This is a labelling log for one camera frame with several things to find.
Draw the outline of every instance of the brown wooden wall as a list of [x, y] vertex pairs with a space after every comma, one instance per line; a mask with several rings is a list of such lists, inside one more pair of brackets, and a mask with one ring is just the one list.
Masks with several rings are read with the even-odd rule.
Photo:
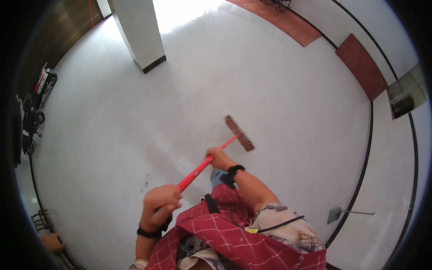
[[[96, 0], [90, 0], [93, 24], [103, 20]], [[19, 72], [17, 93], [33, 91], [41, 68], [54, 68], [69, 49], [89, 30], [88, 0], [59, 0], [52, 5], [27, 43]]]
[[370, 101], [387, 88], [378, 66], [353, 34], [345, 39], [336, 54], [357, 79]]

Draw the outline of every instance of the hand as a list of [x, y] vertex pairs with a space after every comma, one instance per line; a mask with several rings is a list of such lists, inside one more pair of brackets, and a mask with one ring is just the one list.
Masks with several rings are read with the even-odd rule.
[[174, 210], [181, 207], [180, 191], [173, 184], [156, 187], [144, 197], [144, 210], [140, 227], [146, 232], [155, 232], [168, 219]]
[[219, 147], [213, 147], [207, 150], [206, 157], [213, 155], [211, 165], [213, 167], [227, 171], [230, 167], [238, 165]]

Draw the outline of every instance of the yellow tag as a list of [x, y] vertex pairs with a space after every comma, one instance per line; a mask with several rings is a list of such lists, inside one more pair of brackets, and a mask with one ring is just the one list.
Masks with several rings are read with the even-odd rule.
[[245, 228], [245, 231], [250, 233], [258, 233], [258, 229]]

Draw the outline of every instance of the apron strap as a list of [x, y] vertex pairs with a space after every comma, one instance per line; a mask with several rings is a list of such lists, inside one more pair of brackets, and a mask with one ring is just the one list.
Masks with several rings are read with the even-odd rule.
[[213, 213], [220, 214], [219, 210], [217, 209], [217, 205], [216, 205], [215, 201], [213, 200], [213, 198], [210, 196], [210, 194], [207, 193], [204, 196], [204, 199], [206, 200], [207, 207], [209, 208], [210, 214], [213, 214]]

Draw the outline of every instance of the wristband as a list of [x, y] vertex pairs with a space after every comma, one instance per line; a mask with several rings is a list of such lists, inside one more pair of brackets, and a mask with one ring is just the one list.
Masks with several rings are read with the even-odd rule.
[[245, 170], [245, 168], [241, 165], [236, 165], [236, 166], [232, 166], [229, 167], [228, 170], [226, 171], [228, 174], [227, 175], [222, 175], [220, 177], [220, 180], [226, 184], [229, 188], [231, 188], [232, 190], [235, 189], [235, 185], [234, 185], [234, 176], [237, 174], [238, 170]]
[[245, 168], [241, 165], [236, 165], [236, 166], [229, 167], [226, 172], [229, 174], [229, 176], [234, 178], [234, 176], [237, 174], [238, 170], [244, 171]]
[[162, 237], [162, 230], [159, 228], [155, 232], [146, 232], [141, 227], [138, 227], [137, 234], [140, 236], [144, 236], [145, 238], [161, 238]]
[[161, 238], [162, 237], [162, 231], [166, 232], [168, 230], [168, 225], [172, 221], [172, 214], [167, 218], [164, 224], [159, 227], [155, 232], [146, 232], [143, 229], [141, 229], [141, 226], [138, 226], [137, 234], [140, 236], [144, 236], [145, 238]]

